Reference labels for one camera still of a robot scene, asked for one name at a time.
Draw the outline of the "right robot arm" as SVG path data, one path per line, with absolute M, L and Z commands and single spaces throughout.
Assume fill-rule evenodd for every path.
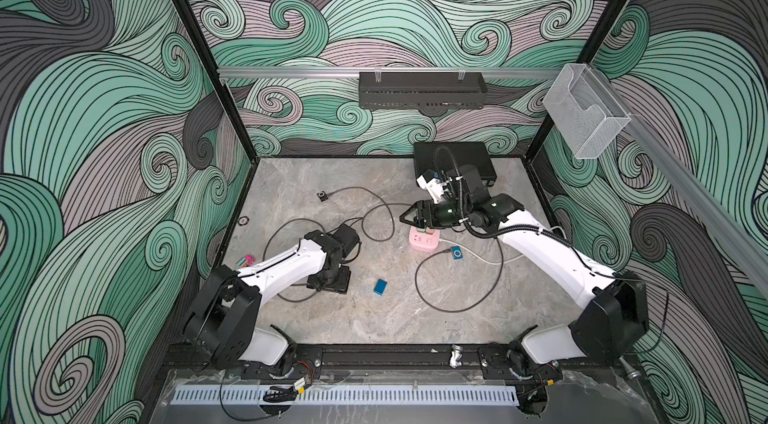
M 608 366 L 631 350 L 649 329 L 646 283 L 615 271 L 546 229 L 506 194 L 472 203 L 445 198 L 418 201 L 399 220 L 419 229 L 462 227 L 478 239 L 497 239 L 554 280 L 581 310 L 568 324 L 532 329 L 517 339 L 522 364 L 586 359 Z

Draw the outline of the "blue mp3 player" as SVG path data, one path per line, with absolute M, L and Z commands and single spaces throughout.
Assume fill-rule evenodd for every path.
M 460 247 L 454 246 L 451 248 L 452 257 L 454 260 L 460 260 L 463 258 L 463 253 Z

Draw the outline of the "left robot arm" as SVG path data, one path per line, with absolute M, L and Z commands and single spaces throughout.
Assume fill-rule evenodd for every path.
M 341 225 L 332 233 L 315 230 L 292 248 L 250 267 L 213 269 L 184 318 L 183 337 L 219 370 L 260 364 L 276 376 L 288 374 L 296 343 L 276 327 L 259 328 L 259 312 L 294 284 L 345 294 L 348 257 L 360 244 L 357 232 Z

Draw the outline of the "teal small block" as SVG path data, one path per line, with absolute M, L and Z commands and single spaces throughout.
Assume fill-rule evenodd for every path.
M 374 286 L 373 292 L 377 295 L 383 295 L 387 285 L 388 283 L 386 281 L 379 279 Z

